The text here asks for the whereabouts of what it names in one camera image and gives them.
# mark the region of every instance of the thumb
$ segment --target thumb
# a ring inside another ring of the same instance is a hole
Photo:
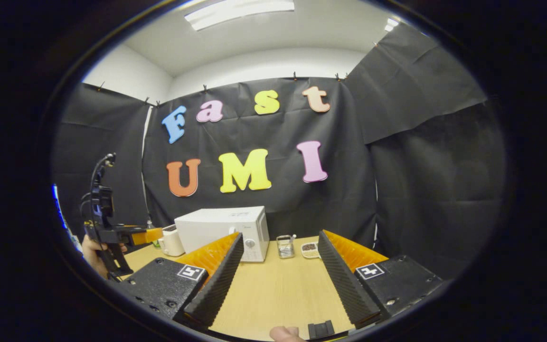
[[[299,329],[297,327],[291,327],[291,329],[292,332],[286,327],[274,327],[269,331],[269,336],[275,342],[305,342],[298,336]]]

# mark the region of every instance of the human hand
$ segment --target human hand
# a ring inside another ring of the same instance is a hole
[[[298,327],[274,327],[269,331],[269,336],[275,342],[306,342],[299,337]]]
[[[123,243],[120,243],[120,246],[122,247],[122,252],[128,251],[128,247],[126,247]],[[84,239],[82,241],[82,250],[84,260],[89,264],[89,266],[97,271],[97,273],[103,278],[107,278],[107,273],[109,271],[107,271],[106,266],[104,266],[103,260],[96,255],[96,251],[106,251],[107,245],[104,243],[99,245],[98,242],[91,240],[86,234],[84,235]]]

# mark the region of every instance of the foam letter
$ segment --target foam letter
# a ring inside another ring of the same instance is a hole
[[[221,192],[235,192],[236,186],[241,190],[246,189],[248,177],[250,177],[250,190],[269,189],[272,183],[267,179],[267,170],[265,169],[265,157],[267,150],[256,149],[250,151],[246,163],[242,165],[235,153],[224,153],[219,156],[219,162],[223,164],[223,185]]]
[[[174,143],[181,136],[183,136],[183,134],[185,134],[185,130],[181,130],[179,128],[185,125],[185,117],[183,116],[185,111],[187,111],[185,106],[179,106],[161,121],[162,125],[166,125],[166,129],[170,135],[169,143]]]
[[[303,91],[302,94],[308,97],[308,102],[310,102],[310,107],[313,111],[325,113],[330,109],[330,104],[322,103],[322,96],[326,96],[326,91],[319,90],[318,87],[313,86]]]
[[[278,93],[274,90],[264,90],[255,95],[255,111],[256,114],[271,114],[280,109],[280,102],[276,100]]]
[[[297,149],[303,154],[303,163],[305,164],[305,175],[303,181],[319,182],[328,178],[328,173],[322,171],[320,156],[318,156],[319,141],[306,141],[297,145]]]
[[[223,118],[223,114],[221,114],[223,103],[219,100],[204,102],[200,108],[202,110],[196,115],[196,119],[200,123],[205,123],[206,121],[216,123]]]
[[[174,193],[177,197],[187,197],[193,195],[198,190],[198,165],[199,159],[190,159],[187,161],[187,167],[189,168],[189,185],[181,186],[180,184],[180,167],[182,162],[174,161],[166,165],[168,169],[168,185],[170,192]]]

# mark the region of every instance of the blue letter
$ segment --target blue letter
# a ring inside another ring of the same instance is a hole
[[[170,115],[168,115],[165,119],[161,121],[162,125],[166,125],[166,129],[168,130],[168,134],[170,135],[170,141],[169,143],[173,143],[176,140],[178,140],[183,134],[185,134],[185,130],[181,130],[179,127],[182,127],[185,125],[185,117],[183,116],[183,113],[187,111],[187,108],[185,106],[179,106],[176,108]]]

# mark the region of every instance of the white ceiling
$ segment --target white ceiling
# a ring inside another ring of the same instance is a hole
[[[366,54],[391,17],[361,0],[295,0],[295,11],[222,22],[196,32],[184,15],[206,0],[161,16],[125,44],[176,77],[224,58],[273,48],[341,48]]]

